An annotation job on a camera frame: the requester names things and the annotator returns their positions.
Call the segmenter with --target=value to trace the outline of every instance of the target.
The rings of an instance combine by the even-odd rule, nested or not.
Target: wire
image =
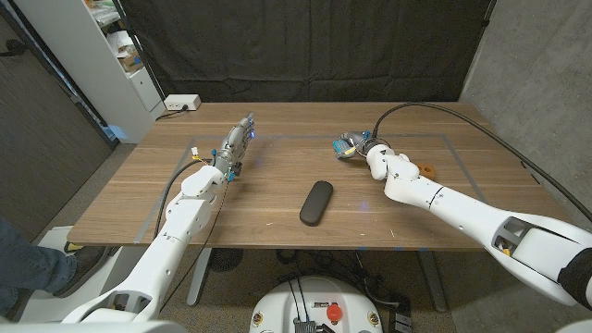
[[[360,269],[364,270],[364,265],[362,265],[362,258],[360,258],[360,254],[357,251],[353,251],[353,252],[355,253],[356,259],[358,259],[358,264],[360,265]],[[370,299],[372,299],[372,301],[374,301],[374,302],[378,302],[378,303],[381,303],[383,305],[394,306],[396,308],[399,308],[399,307],[401,307],[403,305],[402,306],[402,310],[411,309],[411,302],[409,302],[409,300],[401,299],[400,302],[386,302],[386,301],[379,300],[377,297],[375,297],[370,292],[370,289],[368,289],[368,283],[366,282],[366,278],[365,277],[364,277],[364,289],[366,290],[366,295],[368,295],[368,297]]]
[[[294,253],[291,256],[284,256],[284,251],[294,251]],[[297,250],[284,250],[284,249],[277,249],[276,250],[276,258],[277,260],[284,264],[291,264],[293,262],[296,261],[296,259],[298,259],[298,251]]]
[[[545,172],[543,169],[538,167],[535,163],[533,163],[526,156],[524,156],[523,154],[518,152],[516,149],[514,149],[512,146],[510,146],[508,143],[506,143],[502,138],[500,138],[496,134],[490,132],[489,130],[487,130],[483,126],[479,125],[478,123],[476,123],[474,120],[470,119],[469,117],[464,116],[454,110],[450,110],[447,107],[440,106],[440,105],[432,105],[429,103],[416,103],[416,102],[410,102],[410,103],[405,103],[402,105],[397,105],[397,106],[391,108],[389,111],[385,112],[378,119],[378,121],[376,122],[376,125],[374,127],[374,131],[372,132],[372,139],[374,139],[374,140],[376,139],[376,136],[378,135],[378,126],[380,125],[380,122],[382,121],[382,119],[384,119],[386,116],[390,115],[391,113],[393,113],[399,109],[402,109],[404,107],[407,107],[407,106],[424,106],[424,107],[430,107],[433,109],[444,111],[446,113],[449,113],[455,117],[458,117],[458,118],[466,121],[467,123],[471,124],[476,129],[481,130],[489,138],[493,139],[495,142],[502,145],[504,148],[506,148],[508,151],[510,151],[516,157],[520,158],[520,160],[522,160],[524,163],[526,163],[529,167],[531,167],[533,170],[535,170],[536,173],[538,173],[541,177],[543,177],[546,181],[548,181],[551,185],[553,185],[553,187],[555,187],[557,190],[559,190],[559,192],[561,192],[561,194],[563,194],[567,198],[567,200],[569,200],[582,214],[584,214],[584,216],[590,222],[592,222],[592,213],[590,213],[590,211],[582,203],[580,203],[580,201],[577,200],[573,194],[571,194],[569,191],[567,191],[557,180],[555,180],[553,177],[551,177],[547,172]]]
[[[191,272],[191,270],[193,269],[193,267],[197,263],[197,259],[199,259],[200,255],[202,255],[202,251],[204,250],[205,244],[207,244],[207,242],[210,240],[210,236],[212,236],[212,231],[214,230],[214,227],[216,226],[216,221],[218,220],[218,217],[220,216],[220,212],[222,211],[222,205],[224,205],[224,199],[226,198],[226,192],[227,191],[228,191],[228,183],[226,184],[226,188],[224,189],[224,194],[222,196],[222,203],[220,204],[220,210],[218,210],[218,213],[216,214],[216,218],[214,219],[214,222],[212,223],[212,228],[210,228],[210,232],[207,234],[207,237],[205,238],[205,241],[203,242],[203,245],[200,248],[200,252],[197,253],[197,256],[195,257],[195,260],[193,260],[193,264],[191,264],[191,266],[189,267],[189,269],[187,270],[187,272],[185,272],[185,274],[183,275],[183,278],[179,281],[179,283],[177,284],[177,286],[175,286],[175,288],[173,289],[173,291],[166,298],[166,301],[163,303],[163,306],[160,308],[160,311],[161,312],[163,311],[163,309],[165,308],[165,306],[167,306],[168,301],[170,301],[170,299],[173,297],[173,295],[175,294],[175,291],[177,291],[177,289],[179,288],[179,286],[181,285],[181,283],[183,283],[183,281],[185,280],[185,278],[189,275],[189,272]]]
[[[162,116],[158,117],[158,118],[156,119],[156,121],[158,121],[158,120],[160,120],[160,119],[166,119],[166,118],[168,118],[168,117],[171,117],[171,116],[175,116],[176,114],[179,114],[179,113],[181,113],[181,112],[183,112],[183,111],[187,111],[187,109],[188,109],[188,108],[189,108],[189,107],[188,107],[187,105],[183,105],[183,107],[182,107],[180,110],[177,110],[177,111],[171,112],[171,113],[169,113],[169,114],[166,114],[166,115],[162,115]]]
[[[158,210],[158,218],[156,219],[156,228],[154,229],[154,237],[153,237],[153,240],[156,239],[156,237],[158,236],[158,231],[160,229],[160,220],[162,219],[163,210],[165,209],[165,203],[167,202],[168,192],[170,191],[171,186],[173,186],[173,183],[175,182],[175,179],[177,179],[177,177],[183,171],[185,171],[185,169],[187,169],[188,167],[191,167],[194,164],[200,163],[200,162],[201,163],[205,163],[204,160],[202,160],[202,159],[193,160],[193,161],[189,162],[184,167],[182,167],[181,169],[179,169],[179,171],[177,171],[173,175],[173,177],[168,181],[168,184],[166,185],[166,188],[165,188],[165,192],[163,194],[163,201],[162,201],[162,203],[160,203],[160,209]]]
[[[369,138],[369,139],[363,139],[362,141],[360,141],[360,143],[358,143],[358,145],[355,145],[355,151],[358,152],[358,154],[360,154],[362,157],[366,158],[366,155],[368,154],[368,152],[365,150],[366,149],[366,145],[368,143],[371,142],[383,142],[385,143],[388,148],[390,148],[390,143],[384,139],[381,138]]]
[[[304,300],[304,293],[302,292],[302,286],[300,285],[300,277],[296,277],[296,280],[298,281],[298,289],[300,290],[300,296],[302,297],[302,305],[304,305],[304,313],[306,314],[306,321],[308,322],[311,319],[308,317],[308,311],[306,311],[306,301]]]
[[[372,301],[381,303],[394,311],[406,312],[411,309],[411,301],[407,297],[400,295],[399,293],[393,292],[384,286],[382,286],[382,288],[387,291],[387,296],[383,296],[383,298],[388,298],[390,302],[382,301],[371,293],[370,287],[368,286],[368,277],[374,280],[376,286],[380,286],[380,283],[382,282],[382,277],[380,275],[375,277],[370,276],[367,270],[364,269],[361,259],[358,259],[359,254],[357,252],[354,252],[356,256],[354,262],[357,260],[357,263],[352,264],[351,266],[345,265],[340,260],[335,259],[333,253],[330,251],[324,250],[315,252],[309,250],[297,250],[297,253],[299,252],[306,253],[307,255],[311,256],[311,258],[313,258],[314,260],[314,263],[320,267],[302,269],[300,260],[298,260],[299,257],[296,257],[295,264],[300,276],[324,275],[337,278],[349,283],[351,286],[358,289],[362,294],[365,294]],[[332,267],[333,265],[338,266],[344,272],[347,272],[348,275],[340,273],[338,270],[335,269],[336,267]],[[294,278],[295,277],[293,276],[293,273],[290,273],[284,277],[280,277],[279,281],[285,282]]]
[[[288,284],[290,285],[290,290],[292,290],[292,296],[294,297],[294,304],[296,305],[296,314],[298,314],[298,320],[302,321],[300,318],[300,310],[298,310],[298,302],[296,301],[296,295],[294,294],[294,288],[292,287],[292,283],[288,280]]]

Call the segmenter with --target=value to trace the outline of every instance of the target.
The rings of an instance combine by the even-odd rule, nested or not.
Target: black handle
[[[27,45],[17,40],[7,40],[6,49],[8,52],[0,53],[0,56],[21,56],[27,51]]]
[[[566,267],[559,271],[557,282],[576,301],[592,310],[592,304],[586,297],[587,287],[592,278],[592,248],[586,248],[576,254]]]

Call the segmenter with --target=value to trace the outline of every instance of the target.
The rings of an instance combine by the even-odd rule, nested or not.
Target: table leg
[[[447,312],[448,307],[446,305],[446,297],[444,296],[444,289],[442,288],[440,275],[436,268],[434,254],[431,251],[420,251],[417,253],[417,257],[424,270],[425,282],[427,283],[429,293],[432,296],[434,308],[440,313]]]
[[[207,272],[207,265],[210,262],[210,254],[212,248],[203,248],[202,253],[197,258],[195,263],[195,270],[193,271],[193,277],[191,278],[191,286],[189,293],[187,294],[187,304],[190,306],[197,305],[202,295],[202,287],[205,282],[205,273]]]

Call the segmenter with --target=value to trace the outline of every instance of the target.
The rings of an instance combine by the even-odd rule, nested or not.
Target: black curtain
[[[165,95],[456,101],[485,0],[122,1]]]

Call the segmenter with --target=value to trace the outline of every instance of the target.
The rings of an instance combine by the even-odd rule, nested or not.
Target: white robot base
[[[307,321],[314,322],[314,327]],[[375,306],[356,288],[331,277],[310,276],[269,291],[255,306],[249,330],[311,331],[371,333],[382,332],[382,326]]]

